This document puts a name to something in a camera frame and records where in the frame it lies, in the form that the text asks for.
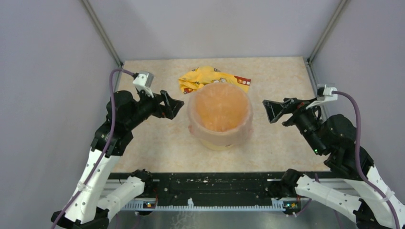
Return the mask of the yellow printed wrapper bag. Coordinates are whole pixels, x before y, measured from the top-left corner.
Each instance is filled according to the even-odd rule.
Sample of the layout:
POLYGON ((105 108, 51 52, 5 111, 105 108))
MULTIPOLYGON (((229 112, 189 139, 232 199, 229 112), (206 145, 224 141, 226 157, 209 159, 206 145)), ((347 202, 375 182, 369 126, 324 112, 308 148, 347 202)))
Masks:
POLYGON ((178 79, 180 90, 188 94, 211 83, 231 83, 248 92, 251 79, 224 73, 212 66, 200 66, 187 72, 178 79))

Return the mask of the translucent pink plastic bag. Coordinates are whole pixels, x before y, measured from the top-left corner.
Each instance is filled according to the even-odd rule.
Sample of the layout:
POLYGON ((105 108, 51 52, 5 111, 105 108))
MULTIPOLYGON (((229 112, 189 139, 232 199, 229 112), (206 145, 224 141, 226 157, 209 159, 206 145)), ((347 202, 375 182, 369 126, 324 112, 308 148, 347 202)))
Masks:
POLYGON ((207 84, 192 92, 187 104, 189 132, 216 145, 241 145, 253 131, 248 94, 231 83, 207 84))

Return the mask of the yellow trash bin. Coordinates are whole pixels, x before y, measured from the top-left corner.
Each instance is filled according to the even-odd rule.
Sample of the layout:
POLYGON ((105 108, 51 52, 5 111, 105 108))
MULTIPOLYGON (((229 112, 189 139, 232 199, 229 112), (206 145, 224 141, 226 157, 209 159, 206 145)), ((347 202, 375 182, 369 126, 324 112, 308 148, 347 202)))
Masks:
POLYGON ((200 139, 200 142, 203 146, 205 146, 206 148, 213 150, 213 151, 225 151, 234 146, 234 145, 216 145, 216 144, 213 144, 213 143, 203 140, 203 139, 200 139))

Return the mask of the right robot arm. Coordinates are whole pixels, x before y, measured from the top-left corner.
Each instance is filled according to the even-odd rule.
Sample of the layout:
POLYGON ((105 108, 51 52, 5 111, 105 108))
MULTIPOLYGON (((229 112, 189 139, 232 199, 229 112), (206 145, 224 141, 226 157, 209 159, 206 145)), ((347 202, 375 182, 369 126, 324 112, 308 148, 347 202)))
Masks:
POLYGON ((268 189, 272 197, 310 198, 341 213, 360 229, 404 228, 404 204, 383 181, 367 151, 356 146, 357 130, 349 119, 336 114, 322 121, 315 99, 264 100, 263 105, 270 123, 289 114, 283 126, 295 126, 315 154, 326 156, 324 163, 332 174, 357 192, 355 196, 346 194, 288 169, 279 183, 268 189))

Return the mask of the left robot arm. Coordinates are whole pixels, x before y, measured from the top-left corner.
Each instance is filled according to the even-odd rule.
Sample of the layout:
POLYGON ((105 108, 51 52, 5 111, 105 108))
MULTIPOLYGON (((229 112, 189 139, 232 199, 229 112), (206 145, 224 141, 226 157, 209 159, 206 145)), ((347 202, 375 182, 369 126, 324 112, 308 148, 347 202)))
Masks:
POLYGON ((60 211, 54 212, 53 227, 64 229, 106 229, 113 217, 132 199, 153 192, 152 175, 146 170, 132 172, 127 180, 106 197, 101 194, 112 169, 133 139, 132 131, 149 117, 174 119, 184 106, 168 92, 147 95, 140 91, 135 100, 129 91, 113 93, 107 103, 106 121, 96 130, 88 160, 74 194, 60 211))

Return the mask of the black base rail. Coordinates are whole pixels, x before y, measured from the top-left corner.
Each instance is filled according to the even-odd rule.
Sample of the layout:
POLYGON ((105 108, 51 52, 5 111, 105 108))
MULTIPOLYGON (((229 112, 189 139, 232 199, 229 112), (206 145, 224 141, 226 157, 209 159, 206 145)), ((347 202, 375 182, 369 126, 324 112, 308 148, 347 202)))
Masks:
POLYGON ((137 196, 157 201, 159 207, 185 206, 191 199, 198 207, 270 206, 297 194, 283 188, 284 172, 152 173, 145 191, 137 196))

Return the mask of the right aluminium frame post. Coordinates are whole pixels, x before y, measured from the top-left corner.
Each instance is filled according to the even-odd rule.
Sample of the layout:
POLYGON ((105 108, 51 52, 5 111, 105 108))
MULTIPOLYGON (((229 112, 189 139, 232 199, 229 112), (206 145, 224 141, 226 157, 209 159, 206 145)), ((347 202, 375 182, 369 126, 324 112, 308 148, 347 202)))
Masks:
POLYGON ((324 46, 325 42, 327 41, 328 37, 333 32, 335 26, 337 25, 340 17, 342 16, 343 12, 350 4, 351 0, 340 0, 339 4, 337 5, 336 9, 334 10, 330 20, 328 21, 326 27, 324 28, 321 36, 319 37, 315 47, 313 48, 310 56, 307 58, 307 62, 309 65, 313 64, 316 60, 319 52, 321 51, 322 47, 324 46))

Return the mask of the aluminium frame post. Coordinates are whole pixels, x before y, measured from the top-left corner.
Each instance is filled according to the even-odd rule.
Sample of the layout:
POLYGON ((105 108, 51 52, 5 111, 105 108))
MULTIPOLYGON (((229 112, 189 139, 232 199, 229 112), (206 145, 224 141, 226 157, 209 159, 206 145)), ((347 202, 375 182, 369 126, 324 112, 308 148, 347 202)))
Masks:
POLYGON ((93 9, 93 6, 91 5, 89 0, 80 0, 79 1, 86 11, 95 31, 97 32, 99 38, 101 39, 104 47, 106 48, 107 52, 111 56, 111 58, 114 60, 117 66, 122 67, 123 62, 120 59, 112 41, 110 40, 107 32, 105 31, 100 19, 98 18, 95 10, 93 9))
POLYGON ((324 28, 321 36, 319 37, 315 47, 313 48, 310 56, 307 58, 307 62, 309 65, 313 64, 316 60, 319 52, 321 51, 322 47, 324 46, 325 42, 327 41, 328 37, 333 32, 335 26, 337 25, 340 17, 342 16, 343 12, 350 4, 351 0, 340 0, 339 4, 337 5, 336 9, 334 10, 330 20, 328 21, 326 27, 324 28))

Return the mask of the left aluminium frame post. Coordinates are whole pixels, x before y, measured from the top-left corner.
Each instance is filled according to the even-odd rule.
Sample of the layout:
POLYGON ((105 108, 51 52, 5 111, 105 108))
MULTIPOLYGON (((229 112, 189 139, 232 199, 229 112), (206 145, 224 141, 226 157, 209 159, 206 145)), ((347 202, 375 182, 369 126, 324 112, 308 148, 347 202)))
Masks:
POLYGON ((107 52, 111 56, 111 58, 114 60, 117 66, 122 67, 123 62, 120 59, 112 41, 110 40, 107 32, 105 31, 100 19, 98 18, 95 10, 93 9, 93 6, 91 5, 89 0, 80 0, 79 1, 86 11, 95 31, 97 32, 99 38, 101 39, 104 47, 106 48, 107 52))

